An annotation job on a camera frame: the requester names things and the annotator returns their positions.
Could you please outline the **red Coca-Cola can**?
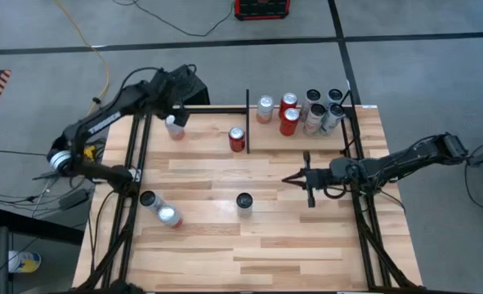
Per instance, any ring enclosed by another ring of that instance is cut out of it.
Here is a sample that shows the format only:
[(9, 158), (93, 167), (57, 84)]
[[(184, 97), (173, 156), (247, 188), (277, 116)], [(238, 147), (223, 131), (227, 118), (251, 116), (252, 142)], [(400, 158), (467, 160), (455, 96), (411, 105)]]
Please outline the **red Coca-Cola can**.
[(232, 127), (228, 133), (230, 149), (242, 152), (245, 148), (245, 132), (240, 127)]
[(289, 108), (296, 108), (297, 107), (297, 97), (292, 92), (287, 92), (283, 94), (281, 102), (280, 102), (280, 109), (285, 111)]
[(299, 112), (294, 108), (286, 109), (281, 115), (280, 133), (283, 136), (294, 134), (299, 122)]

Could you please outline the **black power brick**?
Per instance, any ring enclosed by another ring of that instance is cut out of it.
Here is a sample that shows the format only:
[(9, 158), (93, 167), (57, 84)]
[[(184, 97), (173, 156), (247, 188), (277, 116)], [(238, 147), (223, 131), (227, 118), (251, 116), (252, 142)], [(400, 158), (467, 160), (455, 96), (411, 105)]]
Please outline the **black power brick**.
[(59, 201), (59, 209), (61, 211), (67, 211), (70, 208), (76, 207), (79, 204), (85, 203), (89, 199), (89, 191), (86, 189), (80, 189), (72, 194), (69, 194)]

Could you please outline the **black aluminium rig frame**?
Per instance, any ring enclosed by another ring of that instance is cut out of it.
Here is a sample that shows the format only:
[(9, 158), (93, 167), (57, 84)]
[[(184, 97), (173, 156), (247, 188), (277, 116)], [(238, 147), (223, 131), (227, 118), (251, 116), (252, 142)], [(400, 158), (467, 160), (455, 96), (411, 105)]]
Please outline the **black aluminium rig frame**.
[[(138, 208), (128, 252), (109, 271), (152, 292), (359, 291), (395, 284), (372, 242), (380, 242), (409, 280), (420, 273), (399, 191), (387, 185), (371, 200), (330, 199), (282, 182), (303, 165), (325, 168), (339, 156), (387, 155), (378, 109), (349, 106), (328, 137), (284, 137), (279, 124), (260, 124), (253, 106), (196, 106), (185, 137), (172, 140), (161, 122), (150, 126), (142, 189), (181, 211), (172, 229)], [(245, 132), (242, 152), (230, 149), (232, 127)], [(239, 217), (236, 198), (253, 197)]]

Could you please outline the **white and red soda can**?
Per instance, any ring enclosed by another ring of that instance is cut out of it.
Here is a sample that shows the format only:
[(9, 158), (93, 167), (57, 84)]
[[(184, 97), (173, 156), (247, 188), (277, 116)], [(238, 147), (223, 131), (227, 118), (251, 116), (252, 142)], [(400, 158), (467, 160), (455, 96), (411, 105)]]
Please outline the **white and red soda can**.
[(179, 227), (183, 223), (181, 213), (172, 206), (162, 206), (158, 210), (158, 218), (164, 225), (172, 228)]

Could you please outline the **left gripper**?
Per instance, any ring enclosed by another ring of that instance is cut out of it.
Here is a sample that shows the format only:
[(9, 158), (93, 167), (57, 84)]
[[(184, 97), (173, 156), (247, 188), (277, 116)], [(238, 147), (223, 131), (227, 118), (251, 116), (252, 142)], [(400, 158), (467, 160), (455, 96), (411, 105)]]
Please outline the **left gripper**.
[(184, 127), (190, 117), (184, 102), (190, 97), (191, 91), (178, 91), (174, 83), (165, 82), (154, 89), (151, 101), (151, 113), (159, 119), (168, 115), (175, 117), (174, 123)]

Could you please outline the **clear bottle black cap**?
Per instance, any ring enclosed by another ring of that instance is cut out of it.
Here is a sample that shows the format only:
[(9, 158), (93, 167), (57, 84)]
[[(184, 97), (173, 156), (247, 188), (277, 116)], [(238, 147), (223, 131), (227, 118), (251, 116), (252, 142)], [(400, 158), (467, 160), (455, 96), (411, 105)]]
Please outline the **clear bottle black cap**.
[(165, 205), (164, 200), (150, 190), (140, 195), (140, 203), (154, 214), (157, 214), (159, 209)]

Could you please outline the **white yellow blue container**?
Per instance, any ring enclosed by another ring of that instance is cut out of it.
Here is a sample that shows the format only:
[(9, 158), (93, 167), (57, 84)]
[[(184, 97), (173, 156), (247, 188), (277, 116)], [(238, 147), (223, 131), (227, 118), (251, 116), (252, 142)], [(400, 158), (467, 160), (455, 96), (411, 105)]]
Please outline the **white yellow blue container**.
[(35, 252), (8, 252), (7, 270), (10, 274), (30, 274), (42, 263), (42, 257)]

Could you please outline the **red and black case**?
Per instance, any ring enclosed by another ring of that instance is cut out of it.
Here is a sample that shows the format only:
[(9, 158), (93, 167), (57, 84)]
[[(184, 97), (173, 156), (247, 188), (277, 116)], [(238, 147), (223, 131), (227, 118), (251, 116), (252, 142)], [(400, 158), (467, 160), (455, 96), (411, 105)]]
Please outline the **red and black case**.
[(283, 19), (289, 14), (291, 0), (235, 0), (238, 20)]

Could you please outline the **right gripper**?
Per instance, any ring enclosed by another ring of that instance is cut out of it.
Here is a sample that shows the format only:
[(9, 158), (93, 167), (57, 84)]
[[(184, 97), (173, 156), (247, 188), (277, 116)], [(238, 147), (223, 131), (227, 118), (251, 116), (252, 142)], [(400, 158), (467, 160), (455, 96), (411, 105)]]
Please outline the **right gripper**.
[[(311, 155), (309, 151), (303, 152), (303, 159), (305, 162), (304, 170), (285, 177), (282, 182), (285, 184), (296, 185), (300, 188), (306, 188), (308, 207), (313, 208), (315, 207), (313, 190), (316, 189), (315, 184), (317, 183), (317, 170), (319, 168), (311, 168)], [(306, 182), (297, 180), (303, 177), (306, 178)], [(333, 199), (333, 195), (328, 192), (328, 188), (322, 190), (327, 198)]]

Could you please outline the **white and pink soda can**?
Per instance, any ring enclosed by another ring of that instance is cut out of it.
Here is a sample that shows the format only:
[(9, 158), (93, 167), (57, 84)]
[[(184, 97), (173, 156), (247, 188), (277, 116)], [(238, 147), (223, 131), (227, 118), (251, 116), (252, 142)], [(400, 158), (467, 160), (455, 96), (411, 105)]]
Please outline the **white and pink soda can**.
[(262, 124), (269, 123), (273, 116), (275, 104), (271, 96), (261, 96), (257, 104), (257, 121)]
[(166, 117), (164, 125), (173, 140), (181, 140), (185, 136), (184, 127), (175, 124), (175, 117), (173, 115)]

